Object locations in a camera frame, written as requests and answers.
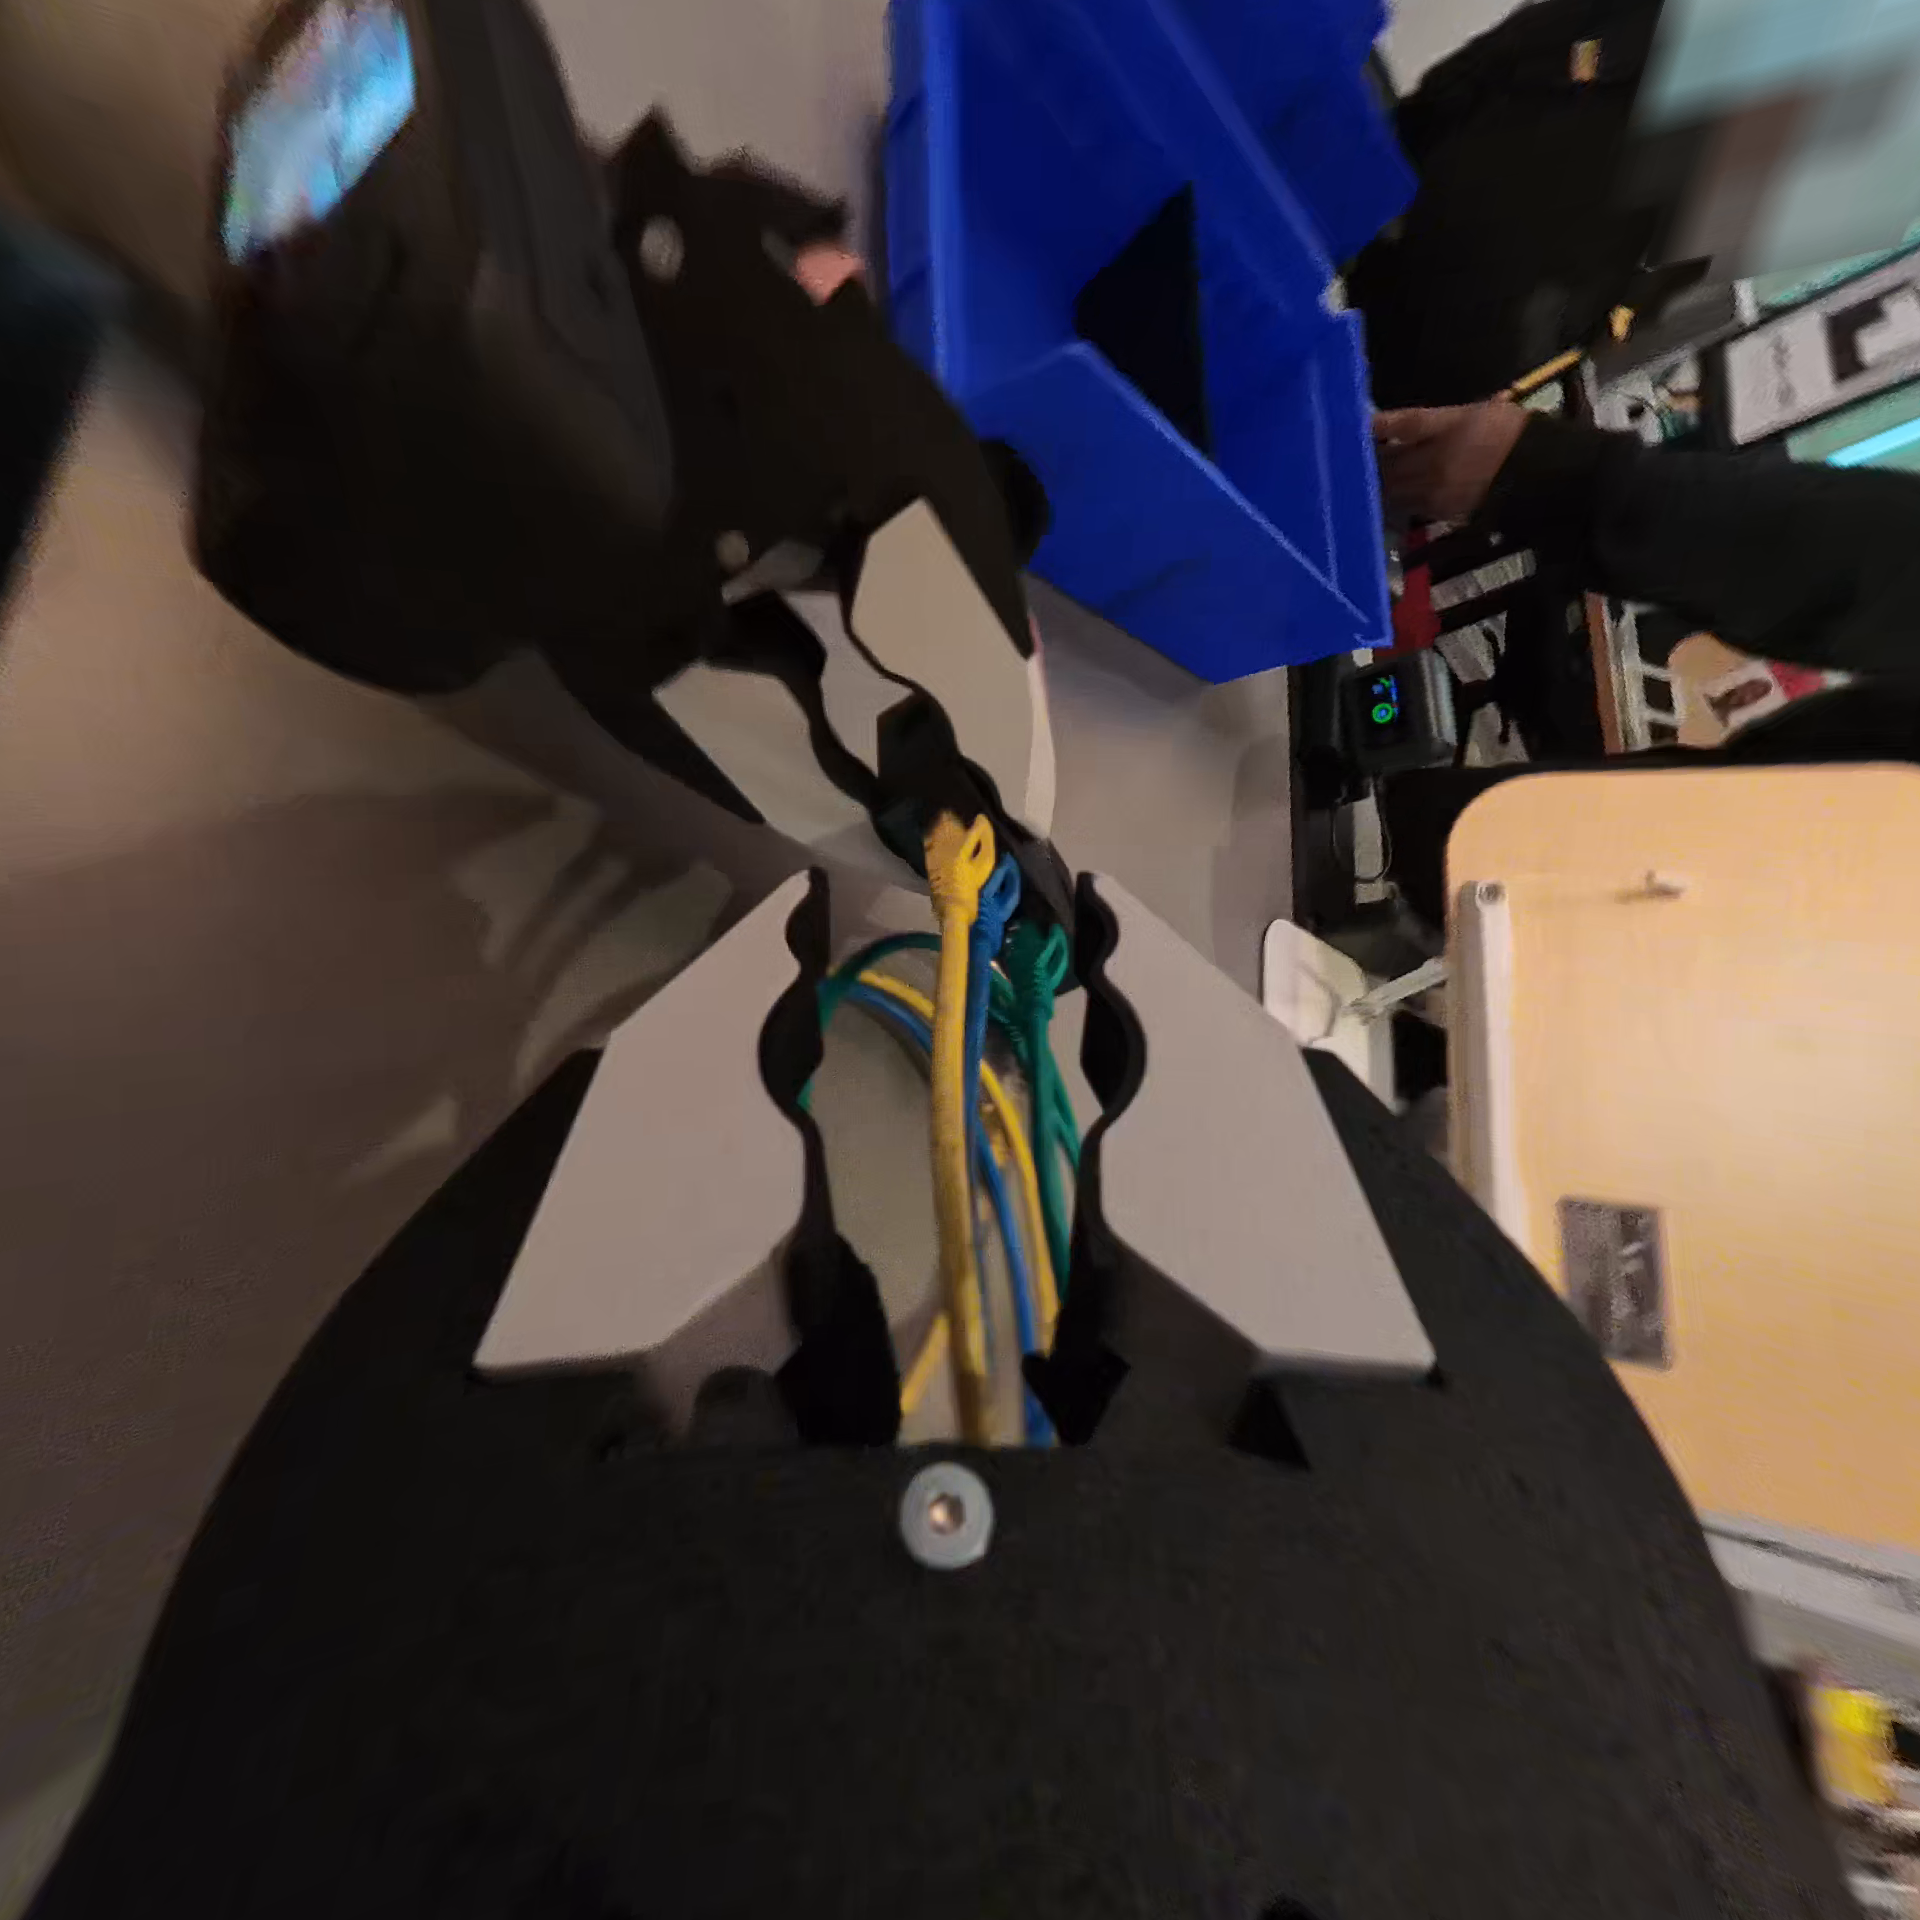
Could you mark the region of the black network switch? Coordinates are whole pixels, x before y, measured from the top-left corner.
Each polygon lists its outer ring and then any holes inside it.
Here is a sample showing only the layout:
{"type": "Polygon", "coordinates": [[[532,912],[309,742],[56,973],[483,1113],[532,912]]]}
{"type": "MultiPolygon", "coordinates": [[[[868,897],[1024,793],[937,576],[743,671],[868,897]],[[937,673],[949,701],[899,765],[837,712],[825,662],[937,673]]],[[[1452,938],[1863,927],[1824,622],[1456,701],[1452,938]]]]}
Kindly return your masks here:
{"type": "Polygon", "coordinates": [[[910,693],[877,724],[877,793],[873,811],[881,841],[923,878],[932,878],[931,836],[946,818],[967,836],[984,822],[993,839],[989,870],[1011,859],[1019,900],[1006,919],[1006,938],[1030,931],[1035,945],[1055,933],[1064,942],[1058,997],[1076,994],[1084,980],[1076,965],[1076,876],[1047,829],[1019,820],[996,780],[959,746],[944,708],[924,693],[910,693]]]}

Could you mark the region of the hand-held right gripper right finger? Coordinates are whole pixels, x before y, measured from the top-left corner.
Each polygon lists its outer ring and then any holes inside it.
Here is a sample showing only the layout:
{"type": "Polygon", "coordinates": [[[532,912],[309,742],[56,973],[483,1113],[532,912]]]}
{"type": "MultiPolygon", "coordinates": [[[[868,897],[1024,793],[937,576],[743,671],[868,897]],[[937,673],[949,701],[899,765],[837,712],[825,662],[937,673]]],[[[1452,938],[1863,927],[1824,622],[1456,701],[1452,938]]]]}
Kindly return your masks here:
{"type": "Polygon", "coordinates": [[[1281,1380],[1428,1383],[1436,1351],[1306,1052],[1114,876],[1075,884],[1068,1288],[1035,1360],[1064,1444],[1240,1442],[1281,1380]]]}

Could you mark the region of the wooden panel on white arm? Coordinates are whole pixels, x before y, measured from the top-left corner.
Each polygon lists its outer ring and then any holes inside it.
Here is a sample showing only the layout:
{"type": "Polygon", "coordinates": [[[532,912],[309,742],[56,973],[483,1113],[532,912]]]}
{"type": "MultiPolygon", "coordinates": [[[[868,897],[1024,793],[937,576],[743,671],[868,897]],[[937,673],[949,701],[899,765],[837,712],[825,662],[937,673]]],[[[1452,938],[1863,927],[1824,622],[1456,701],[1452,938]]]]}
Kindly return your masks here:
{"type": "Polygon", "coordinates": [[[1917,1553],[1918,775],[1532,775],[1446,851],[1452,1154],[1707,1519],[1917,1553]]]}

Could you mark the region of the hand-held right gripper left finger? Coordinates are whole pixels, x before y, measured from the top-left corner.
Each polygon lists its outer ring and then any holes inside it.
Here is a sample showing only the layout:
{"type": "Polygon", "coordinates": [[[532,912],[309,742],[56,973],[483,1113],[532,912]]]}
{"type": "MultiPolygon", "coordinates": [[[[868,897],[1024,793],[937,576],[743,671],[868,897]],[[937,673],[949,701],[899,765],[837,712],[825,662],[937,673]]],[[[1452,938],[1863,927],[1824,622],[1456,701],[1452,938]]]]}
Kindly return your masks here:
{"type": "Polygon", "coordinates": [[[603,1047],[479,1339],[484,1380],[609,1374],[684,1436],[716,1383],[812,1442],[901,1440],[881,1288],[805,1106],[825,1056],[831,886],[777,886],[603,1047]]]}

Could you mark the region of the black power station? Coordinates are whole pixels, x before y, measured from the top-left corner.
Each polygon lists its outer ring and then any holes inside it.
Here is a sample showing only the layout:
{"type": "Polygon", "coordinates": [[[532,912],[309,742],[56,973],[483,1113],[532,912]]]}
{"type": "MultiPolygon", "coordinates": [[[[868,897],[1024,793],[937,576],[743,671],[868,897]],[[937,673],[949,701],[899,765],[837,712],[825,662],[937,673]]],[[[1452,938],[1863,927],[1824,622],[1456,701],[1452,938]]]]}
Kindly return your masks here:
{"type": "Polygon", "coordinates": [[[1300,749],[1355,780],[1449,767],[1462,737],[1454,678],[1434,649],[1355,653],[1299,671],[1300,749]]]}

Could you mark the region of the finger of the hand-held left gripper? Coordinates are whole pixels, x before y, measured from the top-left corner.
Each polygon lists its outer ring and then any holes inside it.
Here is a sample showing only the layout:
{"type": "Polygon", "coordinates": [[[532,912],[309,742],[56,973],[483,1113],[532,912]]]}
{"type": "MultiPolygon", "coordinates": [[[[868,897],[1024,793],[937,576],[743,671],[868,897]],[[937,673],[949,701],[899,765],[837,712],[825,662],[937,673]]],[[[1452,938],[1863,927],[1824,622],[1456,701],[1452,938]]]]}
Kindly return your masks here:
{"type": "Polygon", "coordinates": [[[1058,800],[1044,661],[1023,588],[1006,625],[924,498],[866,541],[847,608],[859,653],[944,710],[959,749],[1014,817],[1053,839],[1058,800]]]}
{"type": "Polygon", "coordinates": [[[923,856],[897,853],[875,822],[881,720],[903,697],[853,642],[832,594],[795,591],[733,605],[723,653],[655,701],[795,853],[924,891],[923,856]]]}

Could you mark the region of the fiducial marker sign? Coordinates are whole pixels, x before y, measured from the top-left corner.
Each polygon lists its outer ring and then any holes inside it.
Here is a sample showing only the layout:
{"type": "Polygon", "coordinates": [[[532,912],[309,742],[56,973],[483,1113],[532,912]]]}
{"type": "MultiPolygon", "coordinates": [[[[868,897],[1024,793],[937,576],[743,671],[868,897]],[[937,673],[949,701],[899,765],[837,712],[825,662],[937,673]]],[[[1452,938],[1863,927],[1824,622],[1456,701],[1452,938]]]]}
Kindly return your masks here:
{"type": "Polygon", "coordinates": [[[1793,435],[1918,377],[1918,251],[1769,313],[1722,349],[1732,447],[1793,435]]]}

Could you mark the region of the blue storage bin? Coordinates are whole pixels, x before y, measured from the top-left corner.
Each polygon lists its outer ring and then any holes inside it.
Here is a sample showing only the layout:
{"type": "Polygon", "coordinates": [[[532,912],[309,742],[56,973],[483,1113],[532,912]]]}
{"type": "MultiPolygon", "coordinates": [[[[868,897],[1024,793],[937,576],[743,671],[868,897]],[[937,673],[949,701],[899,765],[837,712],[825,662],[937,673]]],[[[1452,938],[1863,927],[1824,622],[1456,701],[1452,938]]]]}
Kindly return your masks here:
{"type": "Polygon", "coordinates": [[[1050,511],[1030,570],[1222,685],[1388,638],[1343,271],[1417,181],[1387,4],[897,3],[897,340],[1050,511]]]}

